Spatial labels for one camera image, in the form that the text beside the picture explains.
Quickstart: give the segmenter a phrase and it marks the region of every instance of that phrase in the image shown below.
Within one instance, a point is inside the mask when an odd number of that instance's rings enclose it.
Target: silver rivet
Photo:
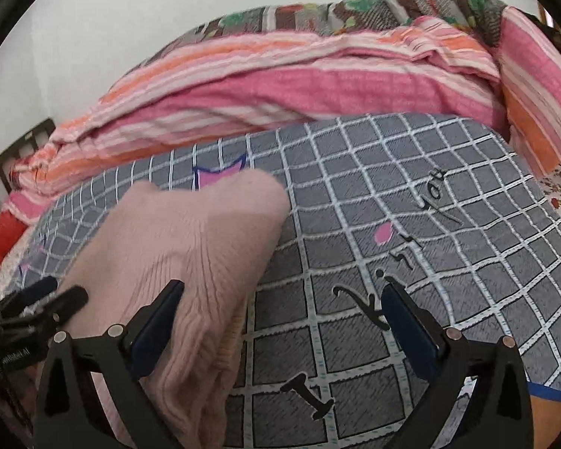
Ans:
[[[58,331],[54,335],[54,342],[63,342],[65,339],[66,339],[66,332],[64,331]]]
[[[121,326],[120,324],[114,324],[113,326],[110,326],[108,328],[108,335],[110,337],[118,337],[121,334],[123,334],[124,330],[125,330],[125,328],[123,326]]]
[[[445,333],[449,339],[454,341],[459,341],[462,338],[461,331],[459,329],[455,329],[454,327],[448,327]]]
[[[511,336],[503,336],[503,344],[508,348],[514,348],[515,339],[513,339]]]

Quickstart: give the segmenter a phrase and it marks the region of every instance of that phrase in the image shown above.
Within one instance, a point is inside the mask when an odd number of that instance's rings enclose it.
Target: folded pink garment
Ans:
[[[310,119],[410,111],[508,130],[491,54],[441,19],[331,37],[229,36],[123,77],[90,113],[59,126],[18,163],[13,179],[30,205],[47,204],[106,169],[178,146]],[[24,205],[11,211],[33,216]]]
[[[171,279],[185,283],[171,341],[143,386],[187,449],[223,445],[247,298],[289,209],[281,184],[262,171],[241,171],[197,192],[136,183],[60,287],[88,291],[88,304],[65,326],[82,337],[126,324]],[[103,378],[94,381],[115,435],[128,444]]]

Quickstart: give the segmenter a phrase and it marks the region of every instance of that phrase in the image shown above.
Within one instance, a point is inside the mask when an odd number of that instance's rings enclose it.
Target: striped blanket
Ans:
[[[362,1],[351,5],[358,6],[369,16]],[[189,143],[362,112],[453,113],[507,139],[511,124],[512,145],[540,177],[561,161],[561,56],[520,12],[500,11],[476,25],[480,35],[459,22],[460,12],[456,21],[422,16],[382,32],[231,33],[173,43],[16,164],[12,178],[21,191],[5,208],[33,223],[55,198],[112,166]]]

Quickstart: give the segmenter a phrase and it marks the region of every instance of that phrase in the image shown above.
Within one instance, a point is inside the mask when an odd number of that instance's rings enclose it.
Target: pink sweater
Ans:
[[[137,183],[61,285],[88,291],[89,303],[66,326],[83,337],[126,324],[169,280],[185,283],[171,341],[142,385],[187,449],[223,445],[247,297],[289,209],[283,187],[261,171],[245,170],[198,192],[160,192]],[[103,378],[94,381],[115,434],[130,444]]]

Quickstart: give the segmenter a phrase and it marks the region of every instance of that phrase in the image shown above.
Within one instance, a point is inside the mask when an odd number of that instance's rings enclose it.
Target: patterned blanket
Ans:
[[[445,67],[442,55],[460,59]],[[22,191],[5,207],[34,223],[82,180],[177,146],[411,111],[510,133],[542,177],[561,161],[561,55],[498,0],[344,0],[227,15],[172,42],[59,126],[15,165]]]
[[[399,429],[426,384],[383,323],[388,277],[470,339],[512,335],[531,394],[561,400],[561,217],[469,119],[340,118],[118,166],[43,216],[10,289],[62,277],[135,181],[191,189],[242,167],[275,175],[292,212],[248,305],[226,446],[379,447]]]

